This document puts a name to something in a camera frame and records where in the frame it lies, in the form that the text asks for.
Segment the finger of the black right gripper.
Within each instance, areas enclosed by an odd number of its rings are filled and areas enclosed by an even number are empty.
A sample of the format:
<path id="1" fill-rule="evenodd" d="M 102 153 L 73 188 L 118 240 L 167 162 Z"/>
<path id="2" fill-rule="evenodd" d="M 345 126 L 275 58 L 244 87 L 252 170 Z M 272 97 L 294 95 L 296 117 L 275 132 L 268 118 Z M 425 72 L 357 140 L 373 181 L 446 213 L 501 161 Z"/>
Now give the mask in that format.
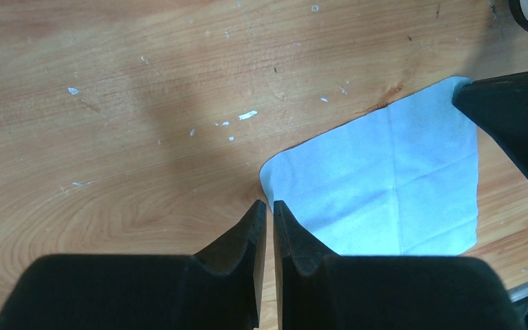
<path id="1" fill-rule="evenodd" d="M 454 92 L 452 104 L 528 179 L 528 71 L 469 82 Z"/>

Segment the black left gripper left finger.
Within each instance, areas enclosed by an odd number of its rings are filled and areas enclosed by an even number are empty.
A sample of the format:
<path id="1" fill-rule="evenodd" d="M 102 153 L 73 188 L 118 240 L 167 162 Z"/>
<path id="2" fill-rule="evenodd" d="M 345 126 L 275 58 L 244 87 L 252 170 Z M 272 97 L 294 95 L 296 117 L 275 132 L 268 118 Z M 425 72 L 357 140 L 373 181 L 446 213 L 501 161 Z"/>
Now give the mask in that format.
<path id="1" fill-rule="evenodd" d="M 191 255 L 50 254 L 22 273 L 0 329 L 255 329 L 266 205 Z"/>

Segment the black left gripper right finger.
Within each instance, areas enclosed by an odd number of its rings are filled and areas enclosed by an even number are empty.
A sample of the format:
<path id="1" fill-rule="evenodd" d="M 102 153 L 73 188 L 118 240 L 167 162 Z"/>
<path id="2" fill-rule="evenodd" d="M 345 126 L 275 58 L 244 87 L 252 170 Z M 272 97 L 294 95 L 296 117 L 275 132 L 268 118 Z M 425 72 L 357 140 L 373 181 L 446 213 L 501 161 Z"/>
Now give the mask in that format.
<path id="1" fill-rule="evenodd" d="M 280 329 L 523 329 L 484 261 L 340 256 L 274 203 Z"/>

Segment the light blue cleaning cloth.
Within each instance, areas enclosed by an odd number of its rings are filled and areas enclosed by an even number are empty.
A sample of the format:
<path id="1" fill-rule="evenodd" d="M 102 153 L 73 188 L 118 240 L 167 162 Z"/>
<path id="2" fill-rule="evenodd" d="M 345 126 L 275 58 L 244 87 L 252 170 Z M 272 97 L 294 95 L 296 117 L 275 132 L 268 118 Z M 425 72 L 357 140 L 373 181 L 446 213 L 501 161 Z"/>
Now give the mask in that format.
<path id="1" fill-rule="evenodd" d="M 276 154 L 269 202 L 341 255 L 456 256 L 476 244 L 477 127 L 453 76 Z"/>

